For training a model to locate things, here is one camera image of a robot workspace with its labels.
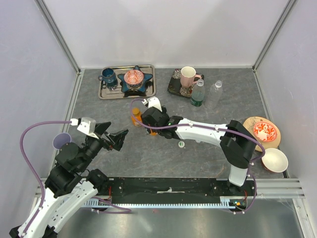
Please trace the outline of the white green bottle cap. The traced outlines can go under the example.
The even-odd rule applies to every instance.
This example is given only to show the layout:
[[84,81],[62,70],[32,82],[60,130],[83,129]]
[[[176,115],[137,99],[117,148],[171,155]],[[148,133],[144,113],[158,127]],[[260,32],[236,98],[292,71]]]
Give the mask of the white green bottle cap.
[[185,147],[185,142],[184,141],[179,141],[178,142],[179,148],[184,148]]

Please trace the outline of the water bottle green label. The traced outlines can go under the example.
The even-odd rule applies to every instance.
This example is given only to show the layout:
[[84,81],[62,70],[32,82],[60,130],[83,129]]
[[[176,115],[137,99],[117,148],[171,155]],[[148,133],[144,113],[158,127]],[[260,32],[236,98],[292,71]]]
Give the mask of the water bottle green label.
[[200,107],[205,97],[205,85],[202,79],[199,79],[193,87],[191,93],[191,104],[195,107]]

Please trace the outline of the clear plastic bottle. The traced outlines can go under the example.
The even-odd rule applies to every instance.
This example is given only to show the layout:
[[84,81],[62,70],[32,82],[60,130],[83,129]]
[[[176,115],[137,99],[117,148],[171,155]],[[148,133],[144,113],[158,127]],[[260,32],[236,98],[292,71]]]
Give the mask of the clear plastic bottle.
[[206,106],[209,109],[214,109],[223,93],[223,86],[222,81],[218,80],[216,81],[209,89],[207,99],[206,99]]

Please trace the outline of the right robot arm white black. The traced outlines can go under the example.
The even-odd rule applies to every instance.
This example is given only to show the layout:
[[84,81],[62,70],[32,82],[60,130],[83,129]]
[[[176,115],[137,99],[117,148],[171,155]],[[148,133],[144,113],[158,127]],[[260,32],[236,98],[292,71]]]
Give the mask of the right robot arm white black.
[[228,192],[238,195],[245,189],[249,162],[256,147],[255,138],[243,125],[231,120],[229,124],[207,124],[181,116],[169,116],[165,107],[150,107],[141,115],[148,131],[166,139],[195,140],[218,146],[230,164]]

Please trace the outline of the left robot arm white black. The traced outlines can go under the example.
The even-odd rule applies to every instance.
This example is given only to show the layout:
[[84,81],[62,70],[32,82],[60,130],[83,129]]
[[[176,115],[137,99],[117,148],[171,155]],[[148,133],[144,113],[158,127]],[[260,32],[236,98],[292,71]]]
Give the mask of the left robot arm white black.
[[86,177],[82,173],[101,149],[119,151],[128,130],[108,133],[110,122],[96,123],[88,117],[67,123],[86,135],[85,143],[82,147],[64,143],[46,181],[36,176],[41,188],[40,201],[22,225],[10,230],[12,238],[55,238],[86,201],[108,191],[108,177],[100,170],[92,170]]

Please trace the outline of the black floral square plate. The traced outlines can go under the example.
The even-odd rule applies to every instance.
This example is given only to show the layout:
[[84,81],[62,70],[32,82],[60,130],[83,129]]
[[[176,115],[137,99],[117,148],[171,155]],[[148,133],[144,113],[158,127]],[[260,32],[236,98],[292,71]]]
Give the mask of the black floral square plate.
[[182,85],[180,83],[180,75],[181,75],[181,69],[175,69],[174,73],[171,77],[171,80],[169,82],[167,90],[171,94],[190,98],[193,87],[195,86],[195,84],[197,83],[199,78],[195,78],[195,80],[194,80],[196,82],[195,84],[191,85],[188,88],[184,88],[184,87],[182,87]]

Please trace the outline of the metal tray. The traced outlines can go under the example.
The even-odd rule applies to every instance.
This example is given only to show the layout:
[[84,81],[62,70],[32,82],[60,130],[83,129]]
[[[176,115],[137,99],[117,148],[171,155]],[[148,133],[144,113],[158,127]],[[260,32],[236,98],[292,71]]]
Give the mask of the metal tray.
[[[154,96],[156,89],[156,77],[155,77],[155,68],[152,65],[141,65],[141,66],[115,66],[110,67],[115,75],[118,82],[118,85],[115,88],[109,89],[107,83],[102,79],[102,74],[98,76],[99,78],[99,92],[98,97],[102,100],[110,99],[124,99],[124,98],[141,98],[141,97],[151,97]],[[152,78],[146,80],[139,87],[134,87],[130,85],[124,86],[123,82],[118,78],[119,74],[125,74],[130,70],[137,69],[140,70],[145,76],[151,74]]]

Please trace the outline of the purple cup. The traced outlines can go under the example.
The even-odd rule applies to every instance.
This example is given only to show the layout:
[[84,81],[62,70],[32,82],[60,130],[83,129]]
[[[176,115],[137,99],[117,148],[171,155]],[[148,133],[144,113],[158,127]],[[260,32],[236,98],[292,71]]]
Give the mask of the purple cup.
[[59,150],[64,144],[70,143],[71,140],[72,138],[70,134],[66,132],[60,133],[53,139],[53,147]]

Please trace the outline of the pink mug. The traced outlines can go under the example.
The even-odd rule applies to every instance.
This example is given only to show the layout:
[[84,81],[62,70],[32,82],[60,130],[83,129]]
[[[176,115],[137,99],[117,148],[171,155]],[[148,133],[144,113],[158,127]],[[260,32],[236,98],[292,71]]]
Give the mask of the pink mug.
[[202,79],[202,76],[196,74],[196,70],[191,66],[185,66],[181,69],[180,83],[182,87],[188,88],[195,84],[195,78]]

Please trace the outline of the blue mug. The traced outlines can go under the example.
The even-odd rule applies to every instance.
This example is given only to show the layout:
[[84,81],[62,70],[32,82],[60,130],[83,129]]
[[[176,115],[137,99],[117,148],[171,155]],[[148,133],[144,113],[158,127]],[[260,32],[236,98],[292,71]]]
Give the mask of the blue mug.
[[106,84],[112,84],[116,80],[116,74],[112,68],[104,68],[101,75],[98,76],[99,81],[104,81]]

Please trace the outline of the red white patterned bowl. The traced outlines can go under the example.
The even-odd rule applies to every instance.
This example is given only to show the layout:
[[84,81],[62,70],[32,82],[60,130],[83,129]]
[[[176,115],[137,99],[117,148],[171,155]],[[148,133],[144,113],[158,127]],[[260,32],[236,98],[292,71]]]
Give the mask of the red white patterned bowl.
[[256,138],[262,142],[273,142],[277,138],[277,129],[270,122],[259,121],[255,123],[253,132]]

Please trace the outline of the beige plate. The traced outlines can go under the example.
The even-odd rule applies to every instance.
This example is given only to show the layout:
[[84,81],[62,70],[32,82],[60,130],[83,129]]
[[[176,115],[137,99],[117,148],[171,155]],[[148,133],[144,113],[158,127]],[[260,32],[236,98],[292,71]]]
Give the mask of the beige plate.
[[[270,122],[275,126],[275,128],[277,129],[277,138],[273,142],[262,142],[256,138],[256,136],[254,135],[254,132],[253,132],[253,127],[254,127],[255,123],[257,123],[259,121]],[[262,118],[262,117],[250,117],[250,118],[247,118],[245,120],[245,122],[243,123],[243,126],[264,147],[264,149],[278,148],[278,146],[281,142],[281,133],[280,133],[280,130],[278,129],[278,127],[273,122],[269,121],[268,119]]]

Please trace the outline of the white bowl red rim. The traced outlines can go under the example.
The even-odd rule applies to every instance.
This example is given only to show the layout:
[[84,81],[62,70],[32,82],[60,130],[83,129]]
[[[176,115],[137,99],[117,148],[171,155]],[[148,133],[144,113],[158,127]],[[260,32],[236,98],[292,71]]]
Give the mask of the white bowl red rim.
[[276,148],[265,149],[262,164],[273,173],[282,173],[287,170],[289,165],[286,155]]

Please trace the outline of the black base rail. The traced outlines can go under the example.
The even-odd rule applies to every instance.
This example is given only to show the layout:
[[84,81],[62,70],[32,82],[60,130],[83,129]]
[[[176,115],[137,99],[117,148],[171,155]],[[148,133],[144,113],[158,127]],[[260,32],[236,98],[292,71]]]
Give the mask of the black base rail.
[[99,169],[86,177],[114,203],[194,203],[220,201],[221,197],[250,198],[255,195],[253,180],[241,188],[217,178],[137,178],[107,177]]

